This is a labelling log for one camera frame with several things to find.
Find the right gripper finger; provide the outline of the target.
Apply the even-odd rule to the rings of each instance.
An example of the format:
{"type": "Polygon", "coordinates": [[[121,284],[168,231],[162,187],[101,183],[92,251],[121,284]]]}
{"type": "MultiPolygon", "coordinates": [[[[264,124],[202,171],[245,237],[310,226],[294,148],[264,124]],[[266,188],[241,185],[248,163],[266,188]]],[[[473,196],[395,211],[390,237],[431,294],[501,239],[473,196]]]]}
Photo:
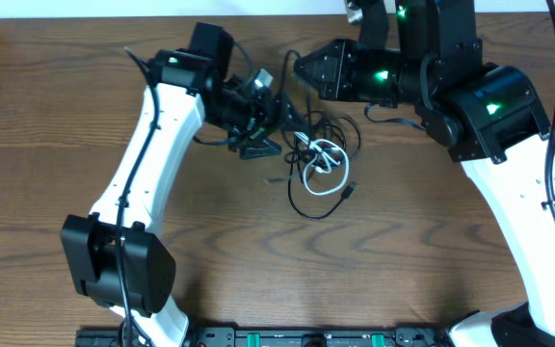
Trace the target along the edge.
{"type": "Polygon", "coordinates": [[[323,94],[323,77],[312,67],[294,66],[294,72],[298,79],[306,83],[317,94],[323,94]]]}
{"type": "Polygon", "coordinates": [[[332,41],[329,44],[297,59],[294,68],[299,70],[319,69],[334,70],[340,56],[340,44],[332,41]]]}

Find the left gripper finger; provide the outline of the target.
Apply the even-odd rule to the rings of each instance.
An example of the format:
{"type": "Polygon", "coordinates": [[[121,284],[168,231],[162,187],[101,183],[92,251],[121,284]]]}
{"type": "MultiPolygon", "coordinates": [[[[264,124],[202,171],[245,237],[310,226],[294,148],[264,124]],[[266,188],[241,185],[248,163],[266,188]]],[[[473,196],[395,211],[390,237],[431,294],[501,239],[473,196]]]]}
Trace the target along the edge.
{"type": "Polygon", "coordinates": [[[297,111],[285,92],[277,94],[277,103],[279,108],[280,128],[282,130],[303,133],[309,131],[308,123],[297,111]]]}
{"type": "Polygon", "coordinates": [[[239,158],[241,160],[252,160],[263,157],[277,156],[282,152],[282,147],[270,140],[243,139],[238,143],[239,158]]]}

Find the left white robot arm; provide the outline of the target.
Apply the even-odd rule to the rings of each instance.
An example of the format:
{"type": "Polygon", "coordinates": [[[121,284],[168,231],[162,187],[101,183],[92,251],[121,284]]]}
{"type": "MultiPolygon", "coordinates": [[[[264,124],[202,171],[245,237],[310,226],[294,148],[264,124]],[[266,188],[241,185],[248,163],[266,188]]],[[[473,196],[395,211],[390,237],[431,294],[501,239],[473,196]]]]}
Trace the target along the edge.
{"type": "Polygon", "coordinates": [[[198,23],[190,44],[139,62],[145,79],[137,127],[111,182],[87,216],[68,216],[61,240],[75,290],[122,320],[115,330],[81,330],[80,346],[187,346],[188,317],[172,297],[176,264],[161,242],[163,215],[182,159],[205,124],[223,129],[243,159],[278,155],[277,131],[307,123],[271,76],[229,75],[235,42],[198,23]]]}

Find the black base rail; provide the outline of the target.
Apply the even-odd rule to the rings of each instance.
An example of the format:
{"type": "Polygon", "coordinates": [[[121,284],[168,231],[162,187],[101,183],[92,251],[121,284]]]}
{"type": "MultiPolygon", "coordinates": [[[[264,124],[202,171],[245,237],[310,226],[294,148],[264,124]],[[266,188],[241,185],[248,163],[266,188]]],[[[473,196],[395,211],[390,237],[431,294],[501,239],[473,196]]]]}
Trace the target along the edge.
{"type": "Polygon", "coordinates": [[[279,331],[204,327],[189,334],[184,344],[201,347],[433,347],[448,343],[437,330],[427,328],[279,331]]]}

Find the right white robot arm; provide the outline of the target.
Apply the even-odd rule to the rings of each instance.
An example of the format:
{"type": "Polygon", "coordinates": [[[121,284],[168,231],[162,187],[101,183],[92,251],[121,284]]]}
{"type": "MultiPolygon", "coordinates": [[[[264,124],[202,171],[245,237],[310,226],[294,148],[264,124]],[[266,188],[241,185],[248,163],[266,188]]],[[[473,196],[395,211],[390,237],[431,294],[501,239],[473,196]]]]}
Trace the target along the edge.
{"type": "Polygon", "coordinates": [[[484,61],[471,0],[397,2],[395,49],[383,2],[346,9],[358,39],[299,58],[296,75],[324,100],[412,105],[486,200],[527,294],[516,307],[458,319],[436,344],[555,346],[555,107],[545,112],[519,69],[484,61]]]}

